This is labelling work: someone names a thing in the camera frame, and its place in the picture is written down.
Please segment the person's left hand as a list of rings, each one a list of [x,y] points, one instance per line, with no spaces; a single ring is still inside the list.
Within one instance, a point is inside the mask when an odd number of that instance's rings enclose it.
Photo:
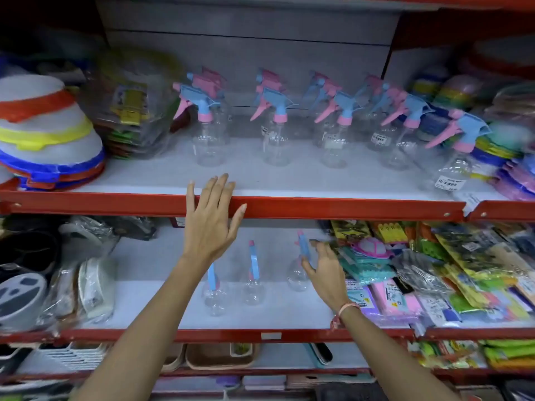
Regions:
[[[213,186],[219,176],[212,177],[196,199],[193,215],[186,215],[183,258],[203,274],[219,259],[236,238],[228,238],[230,202],[235,182],[228,181],[229,202],[227,207],[213,206]]]

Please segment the person's left forearm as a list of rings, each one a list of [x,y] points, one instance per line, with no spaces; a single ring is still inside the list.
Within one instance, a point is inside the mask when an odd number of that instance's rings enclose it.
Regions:
[[[69,401],[148,401],[188,303],[216,258],[209,250],[185,252]]]

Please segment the person's right forearm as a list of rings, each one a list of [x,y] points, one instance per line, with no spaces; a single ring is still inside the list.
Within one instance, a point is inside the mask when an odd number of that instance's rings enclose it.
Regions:
[[[337,315],[389,401],[462,401],[353,303]]]

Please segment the clear spray bottle blue trigger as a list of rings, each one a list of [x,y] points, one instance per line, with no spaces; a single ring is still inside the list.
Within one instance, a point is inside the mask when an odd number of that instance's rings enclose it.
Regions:
[[[211,317],[221,317],[228,308],[228,295],[225,283],[219,278],[215,264],[211,263],[202,290],[202,299]]]
[[[311,254],[309,241],[302,230],[298,231],[297,245],[299,248],[299,254],[294,260],[292,260],[287,269],[287,281],[292,290],[303,292],[311,286],[311,280],[302,267],[302,258],[310,261]]]
[[[266,290],[261,280],[257,248],[254,240],[249,240],[248,249],[249,261],[241,296],[245,304],[256,306],[264,302]]]

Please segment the red metal shelving rack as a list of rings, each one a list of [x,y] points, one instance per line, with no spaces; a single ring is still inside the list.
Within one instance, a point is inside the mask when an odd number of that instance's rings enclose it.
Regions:
[[[240,78],[252,76],[257,66],[283,74],[296,91],[304,85],[304,69],[334,70],[353,83],[363,72],[385,71],[391,46],[417,48],[466,43],[535,33],[535,0],[0,0],[0,20],[11,30],[61,28],[93,31],[108,43],[120,40],[175,53],[184,65],[201,62],[224,72],[231,83],[228,97],[245,104],[249,91],[239,91]],[[349,69],[355,68],[357,74]],[[14,213],[182,216],[190,179],[210,175],[193,170],[182,159],[163,161],[144,171],[139,161],[111,163],[87,189],[71,192],[15,191],[6,184],[2,210]],[[438,215],[452,220],[461,215],[460,202],[409,198],[415,187],[395,199],[378,198],[379,187],[367,198],[338,198],[334,187],[319,184],[327,176],[304,175],[259,184],[260,170],[242,171],[241,161],[219,173],[237,176],[232,211],[243,202],[250,219],[321,219],[349,215],[386,216],[397,205],[406,215]]]

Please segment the black brush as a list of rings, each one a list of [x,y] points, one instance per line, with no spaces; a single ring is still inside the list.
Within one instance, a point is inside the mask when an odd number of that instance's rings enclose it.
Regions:
[[[333,354],[325,343],[308,343],[307,346],[311,353],[312,360],[314,360],[319,367],[325,367],[332,363]]]

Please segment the row of pink-blue spray bottles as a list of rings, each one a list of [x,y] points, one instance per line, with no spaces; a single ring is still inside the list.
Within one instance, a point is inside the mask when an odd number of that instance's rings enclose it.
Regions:
[[[173,85],[180,99],[174,117],[192,111],[193,160],[216,170],[229,166],[238,179],[237,195],[465,201],[468,193],[485,189],[471,178],[467,149],[475,147],[474,137],[487,124],[454,110],[446,127],[446,136],[461,134],[454,148],[420,144],[415,131],[434,113],[431,104],[381,79],[365,80],[363,92],[371,91],[379,122],[368,134],[358,113],[369,113],[369,100],[343,92],[317,72],[308,91],[315,91],[323,106],[302,107],[278,75],[261,69],[252,113],[231,122],[225,80],[207,69],[187,78]]]

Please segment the clear bag of coloured packs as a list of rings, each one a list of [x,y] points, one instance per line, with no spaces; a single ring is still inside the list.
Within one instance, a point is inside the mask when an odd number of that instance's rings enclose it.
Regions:
[[[184,68],[171,54],[137,47],[100,53],[81,88],[79,105],[108,157],[144,160],[173,144],[179,96],[173,84]]]

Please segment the beige plastic tray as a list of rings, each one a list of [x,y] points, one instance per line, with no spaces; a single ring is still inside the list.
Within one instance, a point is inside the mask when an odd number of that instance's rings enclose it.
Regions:
[[[230,371],[251,367],[261,344],[195,343],[187,344],[185,361],[194,371]]]

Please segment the wrapped white plastic dish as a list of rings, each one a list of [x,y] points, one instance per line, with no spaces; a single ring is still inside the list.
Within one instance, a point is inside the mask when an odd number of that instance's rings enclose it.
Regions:
[[[84,319],[89,323],[108,320],[116,305],[117,262],[110,257],[90,258],[79,269],[78,293]]]

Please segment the pile of colourful toy packets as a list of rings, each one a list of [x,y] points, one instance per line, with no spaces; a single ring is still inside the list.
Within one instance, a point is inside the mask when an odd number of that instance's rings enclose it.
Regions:
[[[381,324],[535,326],[535,223],[319,221],[348,302]]]

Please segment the stack of white coloured-rim containers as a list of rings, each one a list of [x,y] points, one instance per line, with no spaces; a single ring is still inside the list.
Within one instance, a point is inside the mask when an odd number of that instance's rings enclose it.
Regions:
[[[101,175],[105,150],[76,97],[56,77],[0,77],[0,167],[26,191],[70,190]]]

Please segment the black plastic container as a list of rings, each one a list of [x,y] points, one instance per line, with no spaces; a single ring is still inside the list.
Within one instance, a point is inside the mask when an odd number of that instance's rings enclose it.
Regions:
[[[37,273],[49,280],[62,256],[59,223],[46,217],[6,219],[0,236],[0,281]]]

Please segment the stack of purple plastic lids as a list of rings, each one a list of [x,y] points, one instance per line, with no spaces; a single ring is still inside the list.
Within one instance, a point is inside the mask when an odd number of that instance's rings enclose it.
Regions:
[[[506,161],[488,184],[511,201],[535,202],[535,154]]]

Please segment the stack of pastel plastic bowls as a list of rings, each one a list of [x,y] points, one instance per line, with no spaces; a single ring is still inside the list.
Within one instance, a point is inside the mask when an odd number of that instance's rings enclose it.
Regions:
[[[469,112],[483,87],[483,81],[468,74],[451,75],[445,66],[421,70],[410,86],[410,93],[425,100],[432,109],[424,114],[416,130],[420,141],[431,141],[448,125],[452,109]]]

